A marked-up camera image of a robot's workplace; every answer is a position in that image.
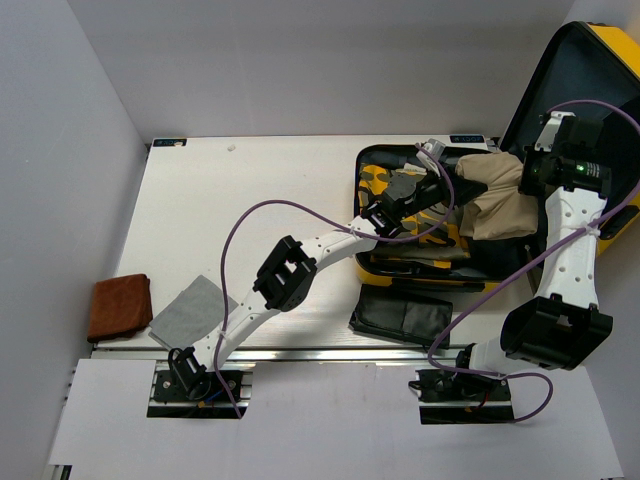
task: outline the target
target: white table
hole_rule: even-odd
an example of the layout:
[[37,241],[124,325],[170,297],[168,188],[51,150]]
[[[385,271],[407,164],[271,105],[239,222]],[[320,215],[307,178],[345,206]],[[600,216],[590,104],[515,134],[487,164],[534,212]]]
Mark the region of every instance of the white table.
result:
[[[117,275],[151,279],[154,313],[162,311],[198,275],[220,284],[224,240],[237,218],[262,200],[299,202],[329,218],[353,218],[355,160],[375,144],[414,144],[430,135],[190,138],[183,147],[151,149]],[[448,136],[435,136],[449,143]],[[470,144],[487,148],[485,144]],[[275,243],[285,235],[304,239],[330,229],[286,206],[253,213],[236,235],[227,260],[229,292],[240,299]],[[354,334],[348,327],[360,283],[354,261],[321,272],[306,301],[261,326],[242,345],[257,348],[397,347]],[[434,294],[462,311],[480,294]],[[497,335],[505,315],[531,297],[526,278],[475,312],[452,332],[452,345]],[[141,332],[101,342],[104,349],[160,349]]]
[[[219,282],[224,239],[251,205],[284,198],[348,222],[358,152],[427,138],[203,138],[153,148],[117,274],[146,273],[158,313],[197,275]],[[326,230],[286,207],[254,214],[231,247],[231,295],[239,298],[252,285],[279,238]],[[420,426],[417,399],[406,385],[426,362],[415,350],[349,330],[358,292],[353,262],[334,265],[318,276],[302,306],[271,319],[236,352],[234,368],[243,359],[324,362],[258,362],[242,422],[146,418],[157,364],[135,359],[162,360],[166,352],[146,332],[101,342],[78,366],[50,463],[73,465],[72,478],[78,479],[169,480],[185,472],[238,479],[577,480],[621,474],[582,367],[551,372],[554,399],[526,426]],[[514,283],[454,330],[452,344],[493,337],[507,312],[530,296],[526,279]],[[460,311],[477,294],[445,297]],[[315,356],[305,357],[304,349],[313,347]],[[349,359],[360,363],[345,364]],[[545,394],[535,380],[515,382],[512,392],[517,415]]]

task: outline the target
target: beige fabric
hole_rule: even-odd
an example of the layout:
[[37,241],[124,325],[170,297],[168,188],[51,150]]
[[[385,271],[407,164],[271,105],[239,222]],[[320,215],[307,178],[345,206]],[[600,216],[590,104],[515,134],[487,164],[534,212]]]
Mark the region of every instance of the beige fabric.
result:
[[522,178],[518,157],[506,152],[466,155],[458,161],[456,173],[489,187],[465,205],[460,235],[474,240],[503,240],[536,232],[538,200],[518,192]]

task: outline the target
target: wire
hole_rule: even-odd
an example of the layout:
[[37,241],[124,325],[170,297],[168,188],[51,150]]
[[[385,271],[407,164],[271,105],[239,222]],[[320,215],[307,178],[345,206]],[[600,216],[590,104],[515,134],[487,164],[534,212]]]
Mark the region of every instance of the wire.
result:
[[[597,106],[606,108],[606,109],[612,111],[613,113],[616,113],[617,115],[620,115],[625,120],[627,120],[627,122],[629,122],[631,124],[631,126],[638,133],[638,135],[640,135],[640,124],[638,124],[638,122],[636,122],[636,120],[633,117],[631,117],[629,114],[627,114],[624,111],[622,111],[620,108],[615,107],[615,106],[613,106],[613,105],[611,105],[609,103],[602,102],[600,100],[572,100],[572,101],[564,102],[564,103],[561,103],[559,105],[556,105],[555,107],[550,108],[547,111],[547,113],[550,113],[550,112],[552,112],[554,110],[558,110],[560,108],[573,106],[573,105],[597,105]],[[589,228],[597,228],[598,225],[600,225],[601,223],[607,221],[608,219],[613,217],[615,214],[617,214],[620,210],[622,210],[625,206],[627,206],[631,202],[631,200],[633,200],[634,197],[636,195],[638,195],[638,193],[640,193],[640,182],[638,182],[636,184],[636,186],[629,192],[629,194],[624,198],[624,200],[622,200],[622,202],[620,202],[616,207],[611,209],[609,212],[605,213],[604,215],[601,215],[596,220],[593,220],[592,222],[590,222],[588,224],[588,227]],[[468,373],[468,374],[474,374],[474,375],[500,377],[500,378],[503,378],[503,379],[515,379],[515,378],[523,378],[523,377],[538,377],[538,378],[542,378],[543,380],[545,380],[547,382],[547,385],[549,386],[549,392],[547,394],[547,398],[544,400],[542,405],[540,405],[540,407],[538,407],[533,412],[531,412],[531,413],[529,413],[529,414],[527,414],[527,415],[525,415],[523,417],[511,420],[512,423],[522,422],[524,420],[528,420],[529,418],[532,418],[532,417],[536,416],[538,413],[540,413],[542,410],[544,410],[544,408],[549,404],[549,402],[551,401],[551,397],[553,396],[553,383],[551,382],[551,380],[547,376],[545,376],[545,375],[543,375],[541,373],[537,373],[537,372],[525,372],[525,373],[517,373],[517,374],[511,374],[511,375],[503,376],[502,374],[500,374],[498,372],[474,370],[474,369],[469,369],[469,368],[451,367],[451,366],[448,366],[448,365],[443,365],[442,363],[438,362],[435,358],[433,358],[433,355],[435,354],[435,351],[438,348],[438,346],[444,341],[444,339],[447,337],[447,335],[449,335],[449,333],[451,333],[451,330],[453,330],[456,326],[458,326],[460,324],[460,322],[462,322],[465,318],[467,318],[473,311],[475,311],[480,306],[484,305],[489,299],[491,299],[494,296],[496,296],[498,293],[500,293],[502,290],[504,290],[508,285],[513,283],[515,280],[520,278],[522,275],[527,273],[529,270],[533,269],[536,265],[538,265],[540,262],[542,262],[545,258],[548,258],[553,253],[555,253],[556,251],[561,249],[562,247],[564,247],[564,246],[568,245],[569,243],[573,242],[576,238],[584,235],[586,233],[586,231],[587,231],[586,228],[577,229],[575,232],[573,232],[570,235],[568,235],[567,237],[563,238],[562,240],[560,240],[555,245],[552,245],[551,247],[549,247],[547,250],[545,250],[538,257],[534,258],[528,264],[526,264],[524,267],[520,268],[518,271],[514,272],[509,277],[507,277],[505,280],[503,280],[496,288],[494,288],[493,290],[488,292],[486,295],[484,295],[483,297],[478,299],[478,301],[473,303],[469,308],[467,308],[460,315],[458,315],[456,317],[456,319],[453,320],[442,331],[442,333],[440,335],[438,335],[438,337],[431,344],[431,347],[429,348],[429,351],[427,353],[427,360],[429,361],[429,363],[431,365],[433,365],[434,367],[439,368],[441,370],[447,370],[447,371],[455,372],[455,373]]]
[[224,390],[218,390],[216,393],[214,393],[213,395],[211,395],[209,398],[207,398],[204,403],[209,403],[211,400],[213,400],[214,398],[216,398],[218,395],[220,395],[222,392],[224,392]]
[[[445,215],[432,227],[430,227],[429,229],[425,230],[424,232],[418,234],[418,235],[413,235],[411,237],[405,237],[405,238],[386,238],[386,237],[380,237],[377,235],[370,235],[364,232],[353,232],[356,234],[356,236],[358,237],[363,237],[363,238],[369,238],[371,240],[377,240],[379,242],[386,242],[386,243],[408,243],[408,242],[412,242],[415,240],[419,240],[420,238],[424,237],[425,235],[430,234],[431,232],[433,232],[434,230],[440,228],[440,226],[442,224],[444,224],[444,222],[447,221],[447,219],[449,218],[449,216],[451,215],[451,212],[453,212],[453,207],[455,204],[455,192],[453,190],[453,184],[451,183],[451,178],[449,178],[449,174],[447,173],[447,171],[444,169],[444,167],[442,165],[440,165],[440,162],[437,161],[437,159],[431,154],[431,152],[428,152],[427,150],[422,149],[425,154],[427,156],[429,156],[429,158],[431,158],[437,165],[438,169],[440,170],[440,173],[442,174],[442,176],[444,177],[444,180],[447,184],[447,188],[449,190],[449,206],[447,207],[447,211],[445,213]],[[333,220],[328,219],[327,217],[325,217],[324,215],[321,215],[313,210],[311,210],[308,207],[305,207],[304,205],[300,205],[299,203],[296,202],[292,202],[289,200],[265,200],[264,202],[260,202],[255,204],[253,207],[249,208],[246,212],[244,212],[240,218],[238,218],[238,220],[236,221],[236,223],[233,225],[233,227],[231,228],[231,231],[229,232],[229,235],[227,236],[226,241],[224,242],[224,246],[222,247],[222,255],[220,258],[220,284],[222,287],[222,298],[224,301],[224,317],[222,319],[222,328],[220,331],[220,335],[218,336],[218,342],[216,343],[216,348],[213,354],[213,370],[216,374],[216,377],[218,378],[218,381],[220,382],[220,384],[222,385],[222,388],[224,389],[225,392],[227,392],[227,396],[229,397],[229,401],[231,402],[231,405],[233,405],[233,408],[236,412],[236,415],[238,416],[238,418],[242,418],[242,413],[240,412],[240,409],[238,408],[238,405],[235,401],[235,399],[233,398],[233,393],[231,392],[231,389],[229,388],[229,385],[227,385],[227,382],[225,381],[225,379],[222,377],[222,374],[220,373],[220,368],[218,365],[218,355],[220,354],[220,348],[222,347],[222,341],[224,338],[224,334],[227,331],[227,326],[229,323],[229,299],[227,296],[227,279],[226,279],[226,274],[225,274],[225,269],[226,269],[226,262],[227,262],[227,253],[229,252],[229,246],[231,245],[231,240],[233,240],[234,235],[236,234],[236,232],[238,231],[238,228],[240,227],[240,225],[242,224],[242,222],[244,222],[246,220],[246,218],[253,213],[254,211],[256,211],[257,209],[267,206],[267,205],[288,205],[290,207],[294,207],[297,208],[298,210],[302,210],[303,212],[308,213],[309,215],[312,215],[314,217],[316,217],[319,220],[322,220],[325,223],[328,223],[329,225],[331,225],[332,227],[335,227],[336,229],[345,232],[345,233],[352,233],[352,230],[349,229],[348,227],[345,227],[344,225],[340,225],[339,223],[334,222]]]
[[469,410],[472,411],[472,412],[477,412],[482,407],[484,407],[487,404],[488,401],[489,401],[489,392],[484,394],[484,398],[480,402],[480,405],[478,405],[477,407],[471,407]]

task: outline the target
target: gray fabric square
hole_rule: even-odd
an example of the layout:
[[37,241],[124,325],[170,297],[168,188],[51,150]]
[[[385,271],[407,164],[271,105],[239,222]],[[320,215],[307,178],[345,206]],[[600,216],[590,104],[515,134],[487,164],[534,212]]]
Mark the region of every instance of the gray fabric square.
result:
[[[238,304],[229,297],[229,312]],[[149,324],[149,336],[166,349],[186,348],[216,328],[224,317],[222,290],[200,275]]]

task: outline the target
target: gray wall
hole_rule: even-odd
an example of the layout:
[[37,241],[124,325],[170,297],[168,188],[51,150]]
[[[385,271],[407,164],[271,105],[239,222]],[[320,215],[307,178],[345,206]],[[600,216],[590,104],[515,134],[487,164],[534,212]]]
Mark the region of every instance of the gray wall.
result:
[[0,12],[0,476],[39,479],[145,151],[66,1]]
[[[624,28],[640,42],[637,0],[577,0],[567,17]],[[625,478],[640,479],[640,221],[597,262],[600,308],[613,315],[614,330],[585,364],[604,412]]]
[[69,0],[145,141],[503,133],[573,0]]

